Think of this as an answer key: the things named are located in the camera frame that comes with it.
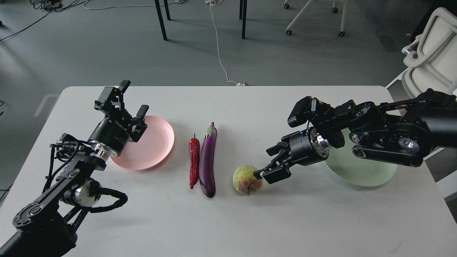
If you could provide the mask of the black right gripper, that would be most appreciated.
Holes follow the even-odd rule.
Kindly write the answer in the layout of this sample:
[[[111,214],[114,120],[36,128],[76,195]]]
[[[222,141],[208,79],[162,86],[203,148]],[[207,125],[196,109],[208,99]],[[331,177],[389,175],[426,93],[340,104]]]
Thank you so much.
[[[266,149],[269,156],[279,154],[281,150],[288,150],[290,155],[286,158],[274,158],[265,168],[254,171],[253,176],[264,179],[268,184],[273,184],[291,177],[289,167],[293,165],[308,166],[329,157],[329,143],[316,131],[301,131],[290,138],[290,142],[280,141]]]

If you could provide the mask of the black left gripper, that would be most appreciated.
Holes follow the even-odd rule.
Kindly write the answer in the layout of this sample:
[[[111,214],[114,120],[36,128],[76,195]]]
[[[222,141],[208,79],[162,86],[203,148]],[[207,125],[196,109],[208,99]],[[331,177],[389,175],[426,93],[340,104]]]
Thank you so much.
[[[94,102],[94,109],[106,115],[88,138],[88,143],[105,145],[113,156],[120,156],[128,141],[138,142],[147,130],[145,116],[149,105],[142,105],[134,118],[125,110],[124,93],[130,84],[130,80],[123,80],[119,87],[105,87]]]

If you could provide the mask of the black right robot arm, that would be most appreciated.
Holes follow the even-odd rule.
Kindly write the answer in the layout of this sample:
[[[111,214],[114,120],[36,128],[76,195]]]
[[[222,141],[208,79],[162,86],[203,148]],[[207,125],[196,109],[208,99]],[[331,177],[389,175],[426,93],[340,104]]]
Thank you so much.
[[[342,133],[354,143],[354,156],[372,161],[418,167],[437,147],[456,147],[456,96],[427,89],[416,98],[392,103],[332,107],[307,96],[293,107],[290,127],[311,124],[288,134],[266,153],[273,159],[253,176],[269,184],[291,177],[290,167],[309,166],[328,159],[330,148],[345,145]]]

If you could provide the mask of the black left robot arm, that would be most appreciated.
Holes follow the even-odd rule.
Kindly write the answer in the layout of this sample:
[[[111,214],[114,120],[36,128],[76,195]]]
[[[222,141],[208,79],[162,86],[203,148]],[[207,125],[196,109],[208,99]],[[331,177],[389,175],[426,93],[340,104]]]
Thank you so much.
[[[120,156],[127,142],[138,142],[147,129],[142,105],[133,117],[124,104],[130,86],[105,87],[94,108],[104,113],[87,141],[62,134],[51,144],[51,161],[62,161],[49,171],[41,196],[22,208],[13,218],[16,233],[1,247],[2,257],[61,257],[75,248],[77,229],[88,213],[101,213],[127,203],[123,192],[104,188],[91,178],[103,171],[111,156]]]

